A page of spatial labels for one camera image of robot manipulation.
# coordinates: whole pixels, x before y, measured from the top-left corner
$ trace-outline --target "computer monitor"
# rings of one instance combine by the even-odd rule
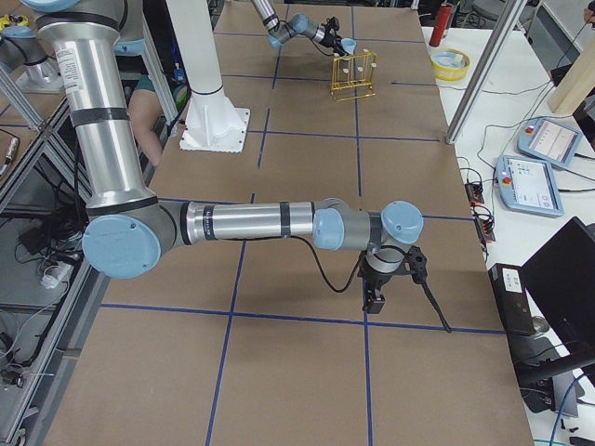
[[[595,385],[595,232],[573,217],[526,261],[520,276],[571,353],[561,358],[563,367],[547,369],[550,376],[582,367]]]

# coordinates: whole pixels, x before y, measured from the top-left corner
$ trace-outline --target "person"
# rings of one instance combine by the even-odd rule
[[[178,43],[171,26],[167,4],[165,0],[145,0],[142,11],[161,60],[165,78],[177,105],[180,106],[185,88],[184,84],[174,76],[176,64],[180,66],[181,59],[178,56]],[[156,167],[161,162],[163,152],[161,140],[152,130],[163,114],[159,98],[141,57],[118,57],[117,60],[120,71],[141,73],[128,103],[128,114],[135,140],[149,162]]]

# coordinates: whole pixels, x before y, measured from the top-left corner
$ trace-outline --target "white cable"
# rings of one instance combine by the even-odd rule
[[[2,360],[3,358],[5,358],[6,356],[8,356],[12,350],[14,349],[14,347],[17,345],[17,341],[19,340],[19,336],[22,333],[22,329],[25,327],[25,325],[27,325],[27,323],[29,323],[29,321],[31,321],[31,319],[33,319],[35,316],[43,313],[44,311],[46,311],[48,308],[56,305],[57,303],[60,302],[60,300],[66,296],[66,294],[68,293],[68,291],[71,288],[71,285],[69,282],[64,282],[66,283],[66,289],[64,290],[64,292],[54,301],[52,301],[51,303],[47,304],[45,307],[41,308],[40,310],[36,311],[34,314],[32,314],[31,316],[29,316],[25,322],[22,323],[22,325],[19,327],[19,329],[17,330],[17,333],[15,334],[15,338],[12,341],[12,346],[10,346],[10,348],[5,351],[2,355],[0,355],[0,360]]]

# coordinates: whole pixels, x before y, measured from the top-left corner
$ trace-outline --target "black band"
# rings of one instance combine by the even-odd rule
[[[368,249],[382,245],[382,220],[379,212],[368,212],[370,218],[370,239]]]
[[[172,216],[171,213],[164,206],[159,204],[159,209],[161,209],[162,211],[165,212],[165,214],[171,220],[171,224],[174,226],[174,241],[171,243],[171,247],[173,248],[174,244],[176,244],[176,240],[178,239],[178,225],[176,224],[176,220],[174,219],[174,216]]]
[[[124,12],[122,13],[122,19],[118,23],[118,30],[122,31],[128,21],[128,0],[124,0]]]
[[[277,15],[276,15],[276,14],[272,14],[272,15],[268,16],[268,17],[267,17],[265,20],[263,20],[263,21],[262,21],[262,24],[263,24],[263,25],[265,26],[265,28],[266,28],[266,27],[267,27],[267,25],[268,25],[269,23],[271,23],[271,22],[272,22],[273,20],[275,20],[275,19],[277,19],[277,20],[278,20],[279,18],[277,17]]]
[[[209,95],[214,95],[215,93],[218,93],[219,91],[221,91],[221,88],[223,88],[223,84],[221,84],[221,86],[217,90],[211,91],[210,93],[200,93],[200,92],[198,92],[196,90],[192,90],[192,89],[191,89],[191,91],[192,91],[192,93],[195,93],[200,96],[209,96]]]
[[[40,64],[40,63],[43,63],[43,62],[45,62],[46,60],[47,60],[47,56],[43,56],[42,58],[40,58],[39,60],[37,60],[37,61],[35,61],[35,62],[27,62],[27,63],[23,63],[23,65],[24,65],[25,67],[32,67],[32,66],[38,65],[38,64]]]
[[[179,230],[182,232],[184,244],[192,244],[188,237],[188,206],[190,206],[190,202],[184,203],[179,210]]]
[[[113,206],[88,207],[86,213],[89,216],[107,216],[110,214],[122,214],[127,211],[134,211],[143,207],[149,207],[159,203],[157,197],[143,198],[130,203],[114,204]]]
[[[289,215],[289,202],[279,203],[279,215],[281,217],[281,237],[291,236],[291,216]]]
[[[37,30],[41,30],[44,26],[51,25],[53,23],[63,23],[65,21],[69,23],[90,22],[98,25],[109,26],[110,28],[114,28],[116,31],[118,31],[118,22],[114,19],[110,19],[109,17],[101,16],[99,14],[90,14],[88,12],[52,12],[50,14],[41,16],[35,21],[35,23],[37,23]]]
[[[206,240],[216,240],[215,231],[213,229],[213,210],[215,206],[205,206],[203,210],[203,232]]]
[[[112,107],[110,109],[82,109],[71,112],[73,127],[97,124],[104,121],[130,121],[128,110]]]

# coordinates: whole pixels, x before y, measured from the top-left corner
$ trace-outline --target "white desk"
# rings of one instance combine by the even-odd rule
[[[424,28],[424,36],[429,41],[431,28]],[[443,47],[452,47],[466,52],[473,62],[465,79],[448,83],[438,80],[438,85],[448,85],[455,88],[465,88],[473,73],[475,63],[479,60],[483,48],[490,36],[487,30],[462,30],[451,29],[448,36],[443,39]],[[533,49],[530,47],[522,33],[514,32],[510,36],[502,54],[492,70],[483,90],[495,92],[520,92],[525,89],[543,85],[549,77],[541,66]],[[496,95],[484,92],[478,98],[471,117],[466,122],[461,135],[456,142],[456,153],[469,159],[470,167],[479,171],[483,179],[489,179],[492,169],[483,163],[477,152],[482,146],[483,132],[487,125],[515,125],[525,114],[532,110],[546,94],[550,95],[550,85],[535,91],[526,92],[520,95]],[[463,96],[463,91],[453,88],[441,88],[441,100],[447,121],[450,123],[456,107]],[[547,100],[545,99],[536,109],[535,116],[553,116]],[[578,128],[573,118],[562,119],[567,125]],[[483,158],[490,164],[494,164],[502,153],[517,153],[516,138],[512,138],[516,128],[500,129],[489,128],[482,152]],[[578,150],[579,153],[594,156],[593,149],[583,138]],[[574,158],[570,168],[578,173],[595,177],[595,162]],[[463,178],[467,172],[462,171]],[[556,171],[556,181],[560,189],[590,189],[595,183],[576,177],[567,172]],[[475,174],[469,172],[469,179],[477,179]],[[486,206],[494,209],[496,217],[495,235],[496,243],[488,245],[489,257],[487,268],[495,263],[509,263],[522,265],[537,249],[539,249],[549,238],[563,226],[572,216],[579,216],[583,222],[595,222],[595,192],[562,194],[564,216],[548,218],[543,216],[532,216],[529,214],[511,212],[499,198],[498,190],[492,194],[492,185],[489,182],[484,184],[483,196]],[[532,304],[533,314],[538,314],[538,309]],[[553,345],[560,344],[560,339],[551,331],[548,333],[549,340]],[[563,355],[567,351],[559,349]],[[582,387],[587,391],[584,400],[595,401],[595,389],[587,379],[581,380]],[[576,435],[588,439],[595,439],[595,408],[580,405],[578,420],[568,420],[567,427],[579,426],[575,434],[569,434],[567,430],[558,429],[555,440],[568,442],[568,437]],[[530,413],[527,416],[535,439],[549,439],[555,413],[545,412],[539,414]]]

